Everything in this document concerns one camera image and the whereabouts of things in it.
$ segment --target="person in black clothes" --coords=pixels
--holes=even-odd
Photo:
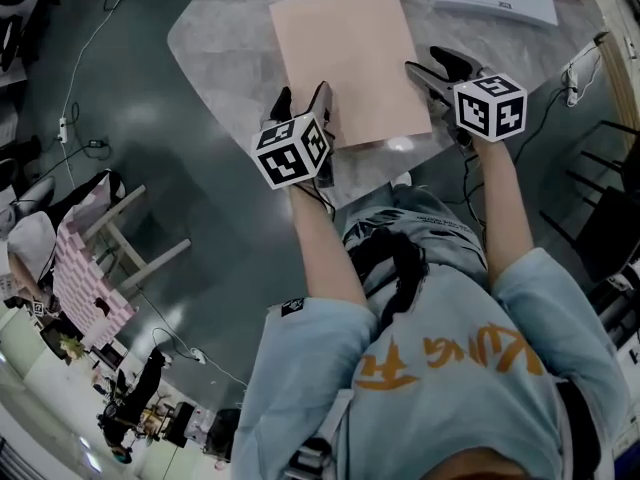
[[[129,429],[138,426],[142,412],[158,390],[161,370],[165,365],[169,365],[170,361],[170,357],[154,348],[135,389],[125,395],[120,404],[110,402],[104,412],[98,415],[98,426],[102,429],[111,453],[123,464],[131,463],[131,453],[122,446],[122,440]]]

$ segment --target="floor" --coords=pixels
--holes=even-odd
[[[78,70],[70,101],[78,102],[80,108],[75,125],[80,139],[71,139],[67,151],[74,151],[78,140],[106,137],[113,150],[110,158],[98,161],[79,153],[70,160],[76,182],[111,167],[130,189],[146,185],[145,201],[128,221],[125,233],[143,256],[157,255],[185,237],[193,242],[187,253],[145,283],[144,293],[133,300],[139,311],[119,340],[142,359],[153,346],[152,330],[163,326],[164,318],[189,346],[204,350],[220,367],[246,382],[266,307],[304,295],[305,284],[294,232],[282,211],[284,194],[257,182],[259,175],[251,160],[199,100],[166,45],[170,27],[189,1],[126,0],[113,14]],[[77,54],[106,17],[102,2],[62,0],[44,38],[41,60],[29,70],[19,140],[37,134],[45,147],[51,145],[39,164],[32,166],[34,174],[63,158],[60,146],[50,141],[57,133]],[[628,26],[621,25],[618,5],[622,7],[618,0],[610,0],[603,6],[607,25],[639,35],[632,17],[625,16]],[[583,83],[593,72],[597,56],[597,51],[589,51],[576,62]],[[632,73],[638,69],[637,64],[629,67]],[[560,84],[558,76],[530,96],[528,130],[510,141],[514,151],[540,125],[550,95]],[[527,145],[518,170],[536,242],[587,286],[578,259],[541,221],[538,210],[544,208],[565,221],[570,231],[577,230],[585,209],[578,202],[580,189],[563,174],[564,169],[572,166],[600,177],[601,169],[578,157],[580,148],[620,158],[625,145],[616,133],[602,128],[593,131],[600,119],[616,119],[602,71],[577,107],[569,109],[561,100],[549,110],[542,132]],[[469,187],[477,180],[475,165],[471,169]],[[61,197],[71,189],[64,165],[54,175]],[[454,203],[462,199],[462,175],[461,157],[454,148],[413,171],[416,182],[428,184],[442,199]],[[479,214],[481,192],[472,199]],[[452,207],[475,226],[463,204]],[[243,386],[214,366],[181,357],[176,357],[165,378],[212,410],[233,407],[243,395]]]

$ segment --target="forearm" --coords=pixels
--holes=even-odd
[[[324,205],[298,187],[289,194],[309,295],[366,307],[358,274]]]
[[[503,142],[474,139],[484,174],[489,282],[533,249],[516,169]]]
[[[33,298],[38,300],[43,298],[44,294],[38,286],[38,282],[33,278],[20,257],[12,252],[9,253],[9,268],[18,283],[24,285]]]

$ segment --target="black pants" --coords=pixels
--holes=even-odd
[[[131,423],[140,421],[142,411],[153,398],[160,386],[160,377],[162,367],[164,366],[164,357],[154,348],[151,355],[144,365],[144,369],[138,379],[138,385],[135,389],[124,397],[122,405],[118,408],[116,416]]]
[[[58,229],[62,219],[64,219],[64,216],[69,213],[69,210],[71,210],[75,205],[80,204],[107,174],[109,175],[109,180],[111,182],[111,201],[117,200],[116,192],[120,186],[120,175],[113,171],[99,172],[89,181],[73,190],[73,192],[71,192],[71,194],[65,197],[62,201],[59,201],[43,210],[49,217],[49,220],[51,220],[53,229]]]

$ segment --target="white shirt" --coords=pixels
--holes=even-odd
[[[56,232],[44,212],[24,217],[0,240],[0,300],[14,297],[24,288],[11,273],[9,253],[17,255],[36,281],[51,267],[56,245]]]

